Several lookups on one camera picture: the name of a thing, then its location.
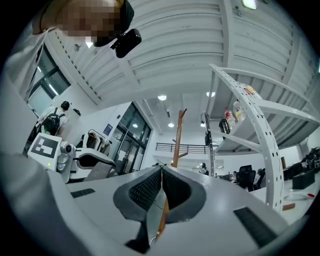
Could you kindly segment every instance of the blue sign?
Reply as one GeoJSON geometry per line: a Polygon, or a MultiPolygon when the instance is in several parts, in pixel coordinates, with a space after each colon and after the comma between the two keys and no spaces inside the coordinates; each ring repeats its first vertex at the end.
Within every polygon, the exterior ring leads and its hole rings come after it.
{"type": "Polygon", "coordinates": [[[106,128],[104,129],[103,133],[107,136],[109,136],[110,132],[112,131],[112,126],[108,123],[108,125],[106,126],[106,128]]]}

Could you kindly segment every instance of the wooden pole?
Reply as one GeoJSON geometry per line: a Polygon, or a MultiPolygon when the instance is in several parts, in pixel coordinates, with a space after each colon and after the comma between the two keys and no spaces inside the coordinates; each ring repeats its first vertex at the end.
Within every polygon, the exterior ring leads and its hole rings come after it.
{"type": "MultiPolygon", "coordinates": [[[[181,133],[182,133],[182,118],[184,117],[187,109],[184,109],[184,111],[180,110],[179,111],[179,117],[178,117],[178,127],[176,130],[176,139],[173,141],[175,142],[174,146],[174,154],[173,154],[173,163],[172,167],[177,168],[178,167],[178,160],[179,158],[182,158],[186,156],[188,153],[184,153],[179,155],[179,150],[180,150],[180,141],[181,141],[181,133]]],[[[169,204],[168,204],[168,199],[165,200],[164,207],[163,207],[163,212],[161,216],[161,222],[158,228],[158,232],[156,233],[156,237],[158,238],[162,232],[165,230],[166,227],[166,214],[169,212],[169,204]]]]}

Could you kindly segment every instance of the black camera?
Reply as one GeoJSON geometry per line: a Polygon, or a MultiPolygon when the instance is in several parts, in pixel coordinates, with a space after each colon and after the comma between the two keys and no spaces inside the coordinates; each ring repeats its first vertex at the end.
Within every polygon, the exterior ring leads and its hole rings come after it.
{"type": "Polygon", "coordinates": [[[117,37],[117,41],[111,45],[118,58],[123,58],[132,49],[142,42],[140,32],[137,29],[131,29],[128,33],[123,33],[117,37]]]}

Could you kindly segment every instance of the person with backpack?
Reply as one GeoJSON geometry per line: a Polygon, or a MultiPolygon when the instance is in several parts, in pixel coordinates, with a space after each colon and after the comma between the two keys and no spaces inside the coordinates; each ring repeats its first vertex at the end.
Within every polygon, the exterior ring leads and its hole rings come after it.
{"type": "Polygon", "coordinates": [[[63,126],[68,122],[65,112],[69,107],[70,103],[68,101],[64,101],[60,107],[50,106],[38,119],[38,125],[41,125],[41,133],[53,136],[61,135],[63,126]]]}

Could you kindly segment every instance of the balcony railing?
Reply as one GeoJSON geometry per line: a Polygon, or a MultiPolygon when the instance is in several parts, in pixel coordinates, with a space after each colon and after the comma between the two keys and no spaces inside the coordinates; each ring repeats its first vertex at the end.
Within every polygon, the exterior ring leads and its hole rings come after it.
{"type": "MultiPolygon", "coordinates": [[[[175,144],[169,143],[157,143],[155,147],[156,151],[174,152],[175,144]]],[[[208,147],[205,145],[186,145],[180,144],[179,153],[189,153],[189,154],[208,154],[208,147]]]]}

